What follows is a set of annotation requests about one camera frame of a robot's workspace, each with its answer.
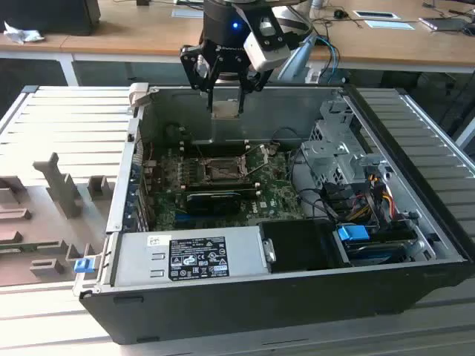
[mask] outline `wooden desk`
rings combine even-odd
[[[461,33],[432,33],[426,25],[412,23],[420,17],[439,17],[434,10],[423,8],[422,0],[332,0],[350,14],[352,19],[360,19],[353,10],[387,11],[395,13],[401,20],[408,21],[415,30],[391,30],[370,28],[364,22],[332,22],[329,34],[332,43],[340,50],[343,67],[361,67],[378,69],[381,66],[426,67],[425,71],[466,71],[475,68],[475,39]],[[438,1],[437,6],[448,16],[449,9],[468,11],[473,5],[453,1]],[[312,10],[313,18],[333,17],[336,7],[331,10]],[[316,25],[320,34],[325,34],[323,25]],[[328,50],[315,50],[311,55],[313,61],[328,59]]]
[[[353,10],[391,11],[403,21],[438,17],[422,7],[422,0],[332,0],[354,19]],[[448,9],[466,11],[475,6],[438,1]],[[171,17],[171,4],[151,3],[137,7],[135,1],[99,0],[101,22],[92,36],[52,36],[38,44],[23,46],[0,39],[0,57],[55,59],[61,63],[69,85],[78,85],[75,61],[179,62],[183,45],[195,45],[202,19]],[[335,8],[313,10],[314,18],[333,19]],[[410,23],[415,30],[371,29],[364,22],[332,22],[330,38],[341,53],[339,67],[373,70],[409,70],[471,73],[475,68],[475,39],[462,34],[430,33],[422,23]],[[316,26],[324,34],[324,27]],[[317,47],[310,64],[319,70],[328,60],[328,49]]]
[[[63,51],[176,56],[178,62],[180,48],[197,45],[203,28],[203,19],[171,17],[177,8],[171,4],[152,2],[137,7],[135,1],[99,0],[99,5],[99,28],[92,36],[69,36]]]
[[[2,35],[0,36],[0,51],[59,52],[67,37],[68,35],[48,35],[47,41],[18,44],[11,42],[6,36]]]

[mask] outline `white sticker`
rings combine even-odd
[[[150,235],[147,239],[147,246],[168,246],[170,244],[171,235]]]
[[[228,270],[228,266],[215,266],[215,267],[214,267],[214,270],[215,270],[215,271],[227,271],[227,270]]]
[[[365,20],[366,24],[371,28],[390,28],[394,30],[414,30],[410,24],[405,22],[395,22],[395,21],[373,21]]]

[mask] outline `blue latch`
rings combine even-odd
[[[74,263],[74,271],[76,273],[92,273],[95,262],[95,257],[80,258]]]
[[[363,225],[343,225],[338,229],[341,241],[369,240],[370,235]]]

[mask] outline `open computer chassis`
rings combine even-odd
[[[217,88],[217,96],[220,90],[226,88]],[[416,118],[423,122],[417,130],[430,136],[430,119],[404,94],[271,86],[249,98],[248,108],[273,90],[299,90],[298,100],[325,98],[318,104],[323,117],[312,120],[302,143],[288,129],[292,120],[266,139],[200,141],[186,125],[167,120],[179,107],[170,102],[182,94],[202,105],[186,89],[151,88],[148,109],[136,110],[98,279],[76,281],[81,304],[115,342],[400,313],[473,274],[471,232],[380,118],[384,110],[376,114],[370,104],[401,109],[390,117]],[[155,119],[162,126],[153,146],[140,126],[154,105],[163,113]],[[448,142],[443,133],[437,137]],[[369,237],[355,228],[361,226]],[[376,248],[367,243],[374,240]],[[219,257],[203,275],[198,264],[192,268],[199,256],[174,250],[196,251],[200,243],[210,251],[216,245]]]

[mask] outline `power supply label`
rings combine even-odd
[[[168,268],[170,280],[228,276],[228,252],[224,237],[170,241]]]

